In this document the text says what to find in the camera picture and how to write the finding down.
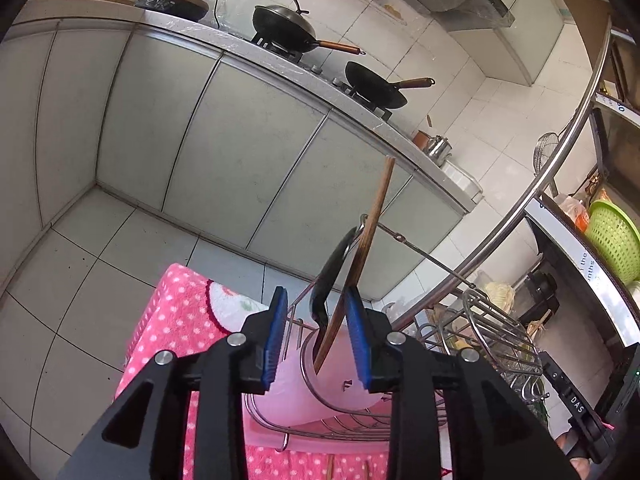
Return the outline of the person right hand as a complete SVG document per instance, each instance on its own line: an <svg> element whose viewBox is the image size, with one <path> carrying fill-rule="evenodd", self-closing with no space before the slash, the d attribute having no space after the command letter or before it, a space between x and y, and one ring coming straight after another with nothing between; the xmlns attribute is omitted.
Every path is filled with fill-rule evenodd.
<svg viewBox="0 0 640 480"><path fill-rule="evenodd" d="M582 449L577 432L575 430L565 431L554 440L556 445L570 460L579 478L582 480L587 479L590 473L591 460Z"/></svg>

